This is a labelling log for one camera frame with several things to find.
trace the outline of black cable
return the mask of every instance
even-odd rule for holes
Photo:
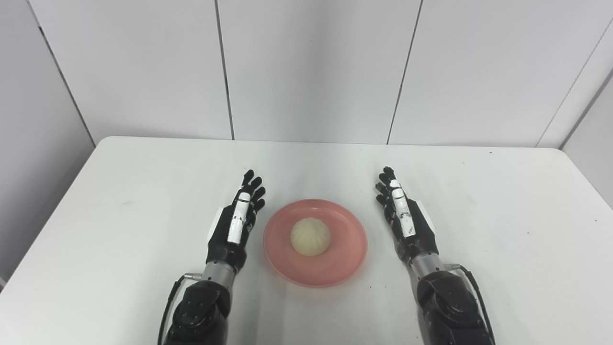
[[[164,315],[162,315],[162,324],[159,326],[158,333],[158,345],[162,345],[162,339],[164,337],[164,330],[166,329],[166,319],[168,318],[168,311],[172,305],[172,302],[175,300],[177,292],[181,287],[181,283],[185,280],[185,276],[181,276],[176,282],[175,285],[172,286],[170,290],[170,295],[168,296],[168,302],[166,302],[166,308],[164,308]]]
[[[483,313],[483,319],[485,320],[485,325],[487,326],[487,331],[490,333],[490,338],[492,339],[492,343],[496,345],[496,341],[494,340],[494,332],[492,330],[492,325],[490,324],[490,318],[487,316],[487,311],[485,310],[485,303],[483,302],[483,297],[481,296],[481,291],[479,291],[479,286],[477,285],[477,280],[474,278],[473,273],[468,271],[464,266],[460,265],[460,269],[468,280],[470,284],[473,286],[475,293],[477,294],[477,298],[479,299],[479,304],[481,305],[481,312]]]

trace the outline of white finger segment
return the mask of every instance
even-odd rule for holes
[[[398,180],[391,180],[389,186],[392,187],[392,199],[396,208],[396,215],[400,219],[402,235],[409,237],[415,235],[415,226],[413,225],[413,217],[409,212],[409,204],[406,202],[405,191],[402,190]]]
[[[238,196],[236,202],[236,208],[232,215],[232,221],[230,223],[230,230],[228,232],[228,242],[240,244],[240,238],[243,234],[243,225],[247,217],[247,210],[249,209],[249,201],[251,195],[249,193],[241,193]]]

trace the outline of black arm joint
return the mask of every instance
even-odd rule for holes
[[[185,290],[175,309],[166,344],[223,344],[229,313],[229,291],[215,282],[199,281]]]
[[[461,277],[434,272],[417,283],[417,302],[433,345],[491,345],[479,307]]]
[[[210,261],[223,261],[239,272],[247,261],[247,252],[244,247],[234,243],[208,243],[207,263]]]

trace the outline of robotic finger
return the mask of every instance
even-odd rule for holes
[[[256,215],[264,205],[266,189],[262,178],[253,170],[243,176],[243,182],[232,203],[224,207],[208,242],[206,266],[202,274],[185,274],[176,281],[164,311],[158,344],[162,344],[166,314],[181,285],[187,279],[199,280],[185,290],[183,299],[172,316],[166,345],[223,345],[227,336],[227,317],[232,304],[235,275],[247,258],[245,246]]]
[[[394,170],[386,166],[379,180],[376,199],[394,234],[398,257],[419,279],[416,298],[432,344],[493,345],[493,332],[472,274],[459,266],[479,297],[485,322],[463,279],[446,271],[448,266],[438,256],[434,232],[418,203],[405,195]]]

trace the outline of panel seam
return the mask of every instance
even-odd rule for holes
[[[66,87],[66,90],[68,91],[70,100],[72,101],[72,104],[75,106],[75,109],[77,110],[78,117],[81,120],[81,123],[83,124],[83,127],[85,128],[85,131],[87,132],[87,136],[89,137],[91,144],[95,148],[96,143],[94,142],[94,138],[91,136],[91,132],[89,131],[89,127],[87,127],[87,123],[85,122],[85,119],[83,118],[81,109],[78,108],[77,101],[75,100],[72,94],[72,91],[70,90],[70,87],[68,86],[68,82],[66,81],[66,77],[64,77],[64,73],[62,72],[62,69],[59,68],[58,59],[56,59],[55,54],[53,53],[53,50],[51,49],[51,45],[49,45],[49,41],[47,40],[47,36],[45,35],[45,32],[43,31],[41,26],[39,26],[39,31],[40,31],[40,34],[42,35],[43,40],[45,40],[45,45],[47,46],[47,50],[49,50],[49,54],[51,54],[51,58],[53,58],[53,63],[55,64],[55,67],[58,69],[59,76],[60,78],[62,78],[62,82],[64,83],[64,86]]]
[[[230,89],[228,87],[228,75],[226,71],[226,55],[224,54],[224,40],[221,37],[221,19],[219,17],[219,4],[215,0],[215,16],[217,17],[217,33],[219,34],[219,51],[221,52],[221,68],[224,71],[224,83],[226,85],[226,103],[228,106],[228,118],[230,120],[230,134],[234,140],[234,123],[232,121],[232,107],[230,106]]]
[[[402,72],[402,79],[400,79],[400,88],[398,89],[398,97],[396,98],[396,105],[394,106],[394,114],[392,115],[392,122],[389,125],[389,132],[387,134],[386,145],[389,145],[389,138],[392,136],[392,128],[394,127],[394,120],[396,119],[396,111],[398,110],[398,103],[400,102],[400,95],[402,94],[402,86],[405,83],[406,68],[409,65],[409,58],[411,57],[411,51],[413,49],[413,42],[415,41],[415,34],[417,33],[417,24],[419,23],[419,16],[421,14],[421,8],[424,5],[424,0],[419,2],[419,8],[417,10],[417,17],[415,18],[415,26],[413,27],[413,34],[411,35],[411,43],[409,44],[409,52],[406,54],[405,69]]]
[[[592,49],[592,51],[590,52],[589,56],[587,57],[585,63],[583,64],[583,66],[581,66],[581,69],[579,70],[579,73],[577,74],[577,77],[574,79],[573,83],[571,84],[571,87],[568,89],[568,91],[566,92],[566,94],[564,95],[564,98],[562,99],[562,102],[560,103],[560,105],[558,106],[558,109],[555,110],[554,116],[551,118],[551,120],[549,120],[549,123],[547,124],[547,126],[545,127],[545,130],[543,131],[543,133],[541,134],[541,137],[538,139],[538,141],[536,142],[535,147],[538,147],[538,145],[541,143],[541,140],[543,139],[543,137],[545,136],[545,133],[547,133],[547,130],[549,129],[549,127],[551,126],[551,124],[554,122],[555,117],[558,115],[558,112],[560,112],[560,109],[562,108],[562,105],[564,105],[564,102],[566,101],[568,95],[570,95],[571,91],[573,90],[575,84],[577,83],[577,80],[579,80],[579,77],[581,76],[581,74],[583,73],[583,70],[585,69],[585,67],[587,66],[587,63],[590,62],[590,59],[592,58],[592,55],[594,54],[594,52],[596,51],[596,49],[598,48],[598,45],[600,45],[600,41],[603,40],[604,35],[606,34],[607,30],[609,29],[609,27],[611,26],[611,23],[613,22],[613,17],[611,18],[611,20],[609,20],[609,23],[607,24],[607,27],[604,29],[602,35],[600,35],[600,38],[598,39],[598,42],[596,42],[596,45],[594,46],[594,48]],[[576,129],[576,127],[579,125],[579,122],[581,122],[581,120],[583,119],[584,115],[582,114],[578,121],[575,123],[575,125],[573,126],[573,129],[571,130],[571,132],[574,131],[574,129]],[[562,148],[564,146],[564,144],[566,144],[566,141],[568,140],[569,136],[567,136],[567,138],[562,142],[560,148]]]

